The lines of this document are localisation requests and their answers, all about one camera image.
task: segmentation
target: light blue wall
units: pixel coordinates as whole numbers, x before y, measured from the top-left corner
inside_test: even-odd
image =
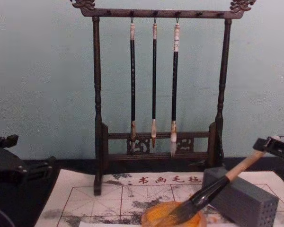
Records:
[[[97,0],[99,8],[217,9],[230,0]],[[137,131],[151,129],[151,18],[136,24]],[[169,131],[174,19],[158,19],[157,121]],[[223,20],[180,19],[177,124],[208,130],[216,115]],[[100,21],[103,121],[130,130],[128,18]],[[94,158],[92,21],[68,0],[0,0],[0,134],[24,159]],[[224,102],[225,156],[284,134],[284,0],[258,0],[234,20]],[[124,145],[111,143],[114,152]],[[168,140],[158,141],[163,150]]]

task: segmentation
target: carved wooden panel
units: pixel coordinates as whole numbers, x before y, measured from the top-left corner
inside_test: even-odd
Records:
[[[131,155],[142,155],[150,153],[150,139],[139,139],[136,140],[134,153],[131,153],[131,140],[126,140],[127,144],[127,154]]]
[[[187,154],[194,152],[194,138],[185,138],[177,140],[177,153]]]
[[[255,4],[256,0],[232,0],[231,11],[233,13],[238,13],[240,11],[249,11],[251,7],[249,5]]]
[[[149,154],[151,149],[151,139],[136,140],[134,153],[131,153],[131,140],[126,140],[128,155],[143,155]],[[178,138],[177,153],[189,154],[194,152],[194,138]]]
[[[95,0],[75,0],[76,2],[72,4],[73,7],[75,8],[85,8],[88,10],[94,10],[95,9]]]

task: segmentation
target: brush rack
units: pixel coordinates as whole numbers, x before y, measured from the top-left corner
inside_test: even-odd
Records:
[[[101,117],[101,66],[100,66],[100,17],[156,17],[156,18],[211,18],[225,21],[224,39],[222,48],[222,61],[219,81],[219,95],[217,115],[208,131],[178,132],[177,152],[174,159],[191,159],[204,161],[205,167],[215,167],[222,163],[224,154],[222,148],[223,130],[223,102],[227,75],[228,53],[230,45],[231,22],[233,19],[243,17],[245,11],[251,9],[256,0],[233,0],[228,11],[208,10],[150,10],[150,9],[98,9],[94,0],[76,0],[73,7],[81,10],[85,17],[92,17],[93,21],[93,47],[94,47],[94,86],[95,86],[95,154],[97,173],[94,180],[94,194],[101,194],[102,176],[108,168],[109,162],[138,159],[169,159],[170,153],[151,153],[151,133],[137,133],[135,152],[131,153],[130,133],[109,133],[108,127]],[[157,139],[170,138],[170,132],[158,132]],[[195,138],[208,138],[206,152],[194,151]],[[125,140],[127,142],[126,154],[109,154],[109,140]]]

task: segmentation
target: calligraphy practice paper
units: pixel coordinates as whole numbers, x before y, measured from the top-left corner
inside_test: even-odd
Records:
[[[239,177],[279,197],[275,227],[284,227],[284,182],[274,172],[244,172]],[[203,173],[104,175],[101,196],[94,176],[61,170],[35,227],[140,226],[145,209],[165,201],[185,201],[201,189]],[[208,227],[236,227],[216,209],[203,209]]]

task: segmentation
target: calligraphy brush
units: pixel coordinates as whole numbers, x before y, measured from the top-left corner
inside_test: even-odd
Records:
[[[176,207],[155,227],[171,227],[189,221],[198,211],[208,205],[225,186],[232,182],[241,172],[258,161],[264,154],[265,152],[254,150],[249,157],[236,165],[223,177],[200,189],[187,201]]]
[[[156,143],[156,68],[157,68],[157,24],[156,18],[154,19],[155,23],[152,27],[153,33],[153,49],[152,49],[152,122],[151,122],[151,140],[152,147],[155,147]]]
[[[131,81],[132,81],[132,123],[131,123],[131,153],[134,152],[135,149],[135,141],[136,141],[136,124],[135,124],[135,65],[134,65],[134,23],[133,18],[131,18],[132,23],[130,26],[130,35],[131,35]]]
[[[172,104],[171,104],[170,155],[172,157],[175,155],[177,149],[176,99],[177,99],[179,35],[180,35],[180,26],[177,21],[175,26],[175,35],[174,35],[174,60],[173,60]]]

